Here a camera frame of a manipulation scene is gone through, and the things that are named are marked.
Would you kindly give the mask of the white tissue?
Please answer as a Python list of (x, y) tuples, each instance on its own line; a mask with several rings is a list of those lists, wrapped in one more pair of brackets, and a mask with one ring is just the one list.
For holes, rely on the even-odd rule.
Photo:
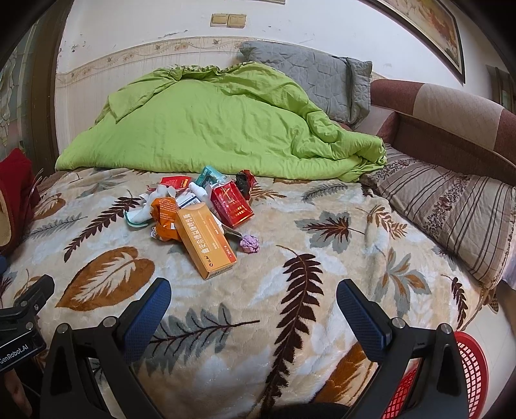
[(177, 190), (172, 186), (158, 184), (155, 190), (144, 196), (144, 204), (139, 209), (132, 209), (124, 213), (124, 219), (131, 228), (146, 227), (152, 219), (151, 205), (158, 198), (176, 197)]

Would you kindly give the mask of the red cloth garment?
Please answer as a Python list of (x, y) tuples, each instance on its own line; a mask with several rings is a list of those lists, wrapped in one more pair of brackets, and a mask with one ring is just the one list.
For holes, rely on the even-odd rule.
[(1, 255), (11, 255), (19, 245), (40, 200), (32, 162), (14, 148), (1, 161)]

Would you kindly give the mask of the orange medicine box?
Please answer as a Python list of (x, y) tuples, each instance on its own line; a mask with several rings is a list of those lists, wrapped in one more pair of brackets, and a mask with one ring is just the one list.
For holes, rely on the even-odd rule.
[(204, 203), (178, 211), (175, 227), (202, 279), (231, 269), (237, 262), (223, 229)]

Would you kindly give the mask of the leaf pattern fleece blanket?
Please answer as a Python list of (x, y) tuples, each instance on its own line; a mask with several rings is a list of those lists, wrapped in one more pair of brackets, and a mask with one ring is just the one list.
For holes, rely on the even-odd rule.
[(46, 340), (117, 315), (158, 277), (172, 303), (135, 373), (168, 418), (255, 418), (288, 403), (356, 401), (375, 371), (336, 302), (350, 278), (387, 315), (462, 331), (493, 291), (386, 199), (341, 181), (261, 178), (241, 234), (255, 254), (204, 279), (183, 244), (132, 229), (160, 174), (83, 169), (46, 180), (1, 280), (1, 304), (41, 276), (55, 290), (38, 316)]

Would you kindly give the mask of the green duvet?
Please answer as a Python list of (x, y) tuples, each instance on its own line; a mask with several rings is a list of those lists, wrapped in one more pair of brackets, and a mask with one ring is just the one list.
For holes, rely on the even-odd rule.
[(357, 181), (382, 169), (381, 138), (345, 130), (293, 79), (245, 62), (159, 68), (108, 95), (55, 167)]

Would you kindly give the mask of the white barcode medicine box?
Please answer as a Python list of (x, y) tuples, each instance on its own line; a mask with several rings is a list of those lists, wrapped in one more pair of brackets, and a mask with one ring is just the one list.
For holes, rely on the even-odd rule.
[(178, 208), (183, 209), (191, 205), (201, 203), (199, 198), (191, 191), (185, 191), (176, 197)]

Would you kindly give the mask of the grey quilted pillow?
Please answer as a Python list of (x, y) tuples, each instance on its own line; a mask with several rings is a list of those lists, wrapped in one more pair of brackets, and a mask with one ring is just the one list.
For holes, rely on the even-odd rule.
[(240, 53), (246, 61), (268, 65), (296, 81), (334, 121), (354, 127), (370, 112), (370, 61), (261, 40), (242, 43)]

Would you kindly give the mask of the white dropper bottle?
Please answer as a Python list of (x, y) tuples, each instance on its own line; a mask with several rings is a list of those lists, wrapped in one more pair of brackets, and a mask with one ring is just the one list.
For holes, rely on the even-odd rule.
[(201, 186), (197, 185), (194, 181), (190, 182), (188, 189), (199, 199), (200, 202), (210, 206), (211, 200), (208, 192)]

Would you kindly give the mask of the striped brown pillow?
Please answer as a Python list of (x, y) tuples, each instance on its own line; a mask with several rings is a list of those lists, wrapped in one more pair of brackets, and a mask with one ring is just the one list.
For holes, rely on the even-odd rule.
[(386, 145), (387, 164), (360, 177), (479, 283), (502, 280), (514, 250), (515, 187), (465, 175)]

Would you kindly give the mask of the red cigarette pack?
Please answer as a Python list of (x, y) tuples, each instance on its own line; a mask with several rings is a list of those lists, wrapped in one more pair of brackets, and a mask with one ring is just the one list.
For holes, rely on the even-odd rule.
[(234, 181), (214, 185), (210, 199), (221, 221), (231, 228), (247, 222), (254, 215)]

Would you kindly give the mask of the black red wrapper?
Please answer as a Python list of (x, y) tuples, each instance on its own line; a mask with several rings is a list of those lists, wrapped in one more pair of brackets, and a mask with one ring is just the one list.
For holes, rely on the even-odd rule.
[(235, 176), (235, 184), (241, 195), (249, 201), (250, 193), (258, 182), (248, 169), (243, 169)]

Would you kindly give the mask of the teal small packet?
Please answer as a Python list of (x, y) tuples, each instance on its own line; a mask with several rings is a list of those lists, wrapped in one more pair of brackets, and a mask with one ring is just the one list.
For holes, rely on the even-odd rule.
[(228, 181), (230, 181), (230, 179), (226, 175), (221, 174), (217, 169), (212, 166), (205, 166), (195, 183), (204, 188), (207, 185), (213, 186), (219, 183), (226, 183)]

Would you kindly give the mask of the orange snack wrapper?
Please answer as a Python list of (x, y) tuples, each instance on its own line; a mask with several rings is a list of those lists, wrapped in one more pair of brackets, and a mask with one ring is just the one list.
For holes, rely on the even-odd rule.
[(156, 222), (151, 236), (157, 240), (168, 242), (181, 241), (175, 227), (179, 207), (173, 197), (156, 198), (151, 204), (151, 215)]

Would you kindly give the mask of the purple paper ball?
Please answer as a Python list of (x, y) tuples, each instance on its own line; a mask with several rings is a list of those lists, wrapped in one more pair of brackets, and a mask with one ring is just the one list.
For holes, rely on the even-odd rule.
[(239, 246), (244, 253), (253, 254), (260, 250), (260, 243), (257, 237), (253, 235), (243, 235)]

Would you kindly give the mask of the beige wall switch plate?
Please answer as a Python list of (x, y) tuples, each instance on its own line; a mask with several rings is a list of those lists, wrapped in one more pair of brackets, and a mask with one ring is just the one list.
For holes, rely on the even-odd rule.
[(229, 14), (226, 26), (228, 28), (243, 29), (246, 26), (247, 16), (245, 14)]
[(210, 26), (211, 27), (226, 27), (228, 23), (229, 15), (227, 13), (214, 13), (211, 15)]

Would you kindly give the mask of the dark wooden door frame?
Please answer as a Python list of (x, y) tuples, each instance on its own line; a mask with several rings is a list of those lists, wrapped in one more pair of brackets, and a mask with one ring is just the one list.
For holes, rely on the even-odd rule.
[(55, 77), (72, 1), (1, 2), (1, 157), (18, 148), (36, 173), (59, 155)]

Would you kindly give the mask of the framed wall picture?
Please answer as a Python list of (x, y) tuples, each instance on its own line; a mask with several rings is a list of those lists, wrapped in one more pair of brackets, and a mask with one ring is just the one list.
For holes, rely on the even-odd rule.
[(442, 1), (367, 0), (366, 4), (410, 31), (440, 58), (462, 85), (466, 82), (457, 20)]

